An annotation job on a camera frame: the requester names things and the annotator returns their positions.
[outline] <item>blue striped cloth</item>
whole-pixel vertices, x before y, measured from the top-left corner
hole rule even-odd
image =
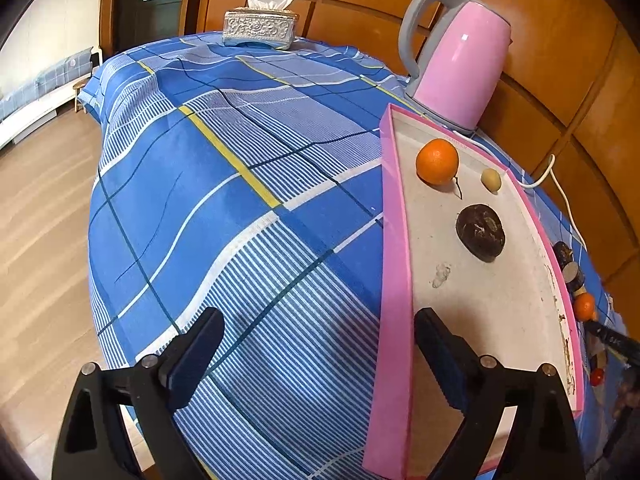
[[[205,307],[224,313],[220,348],[175,415],[220,480],[375,478],[360,463],[382,284],[378,125],[390,102],[407,105],[405,84],[353,47],[225,47],[212,33],[133,48],[82,90],[103,138],[88,234],[100,344],[111,367],[132,365]],[[620,328],[567,220],[529,193]],[[587,387],[587,461],[615,381],[601,400]]]
[[[86,48],[41,71],[34,79],[21,85],[0,100],[0,122],[23,106],[43,95],[78,79],[92,70],[91,50]]]

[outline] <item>tangerine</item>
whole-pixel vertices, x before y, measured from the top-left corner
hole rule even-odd
[[[593,319],[593,313],[596,311],[596,299],[588,292],[583,292],[576,296],[574,300],[575,319],[585,322]]]
[[[415,171],[429,184],[446,184],[458,172],[458,150],[445,139],[433,139],[427,142],[415,158]]]

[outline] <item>kettle handle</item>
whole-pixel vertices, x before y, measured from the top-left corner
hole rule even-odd
[[[400,34],[398,35],[398,53],[402,64],[409,72],[409,76],[412,80],[418,79],[420,76],[420,67],[415,62],[414,50],[412,49],[411,39],[414,35],[415,29],[418,25],[418,21],[422,17],[424,9],[433,2],[441,2],[447,7],[445,12],[436,27],[433,28],[431,34],[427,38],[424,44],[423,51],[425,51],[429,42],[434,46],[440,41],[444,31],[449,27],[449,23],[453,20],[460,8],[470,0],[412,0],[404,13],[402,19],[402,25],[400,26]]]

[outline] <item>kettle base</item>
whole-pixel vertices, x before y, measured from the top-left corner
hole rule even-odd
[[[452,123],[451,121],[447,121],[444,117],[438,115],[436,112],[434,112],[430,108],[427,108],[423,104],[420,104],[411,96],[405,94],[404,98],[412,107],[416,108],[419,112],[426,115],[433,122],[439,124],[440,126],[444,126],[447,130],[457,132],[459,134],[464,135],[465,137],[472,137],[473,134],[475,134],[476,130],[478,129],[477,126],[472,130],[470,130],[469,128],[463,128],[459,124]]]

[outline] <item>pink electric kettle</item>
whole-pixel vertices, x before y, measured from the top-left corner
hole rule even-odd
[[[424,9],[436,1],[447,11],[415,62],[411,39]],[[478,0],[413,0],[398,38],[410,76],[407,98],[447,128],[472,134],[500,79],[510,35],[509,22]]]

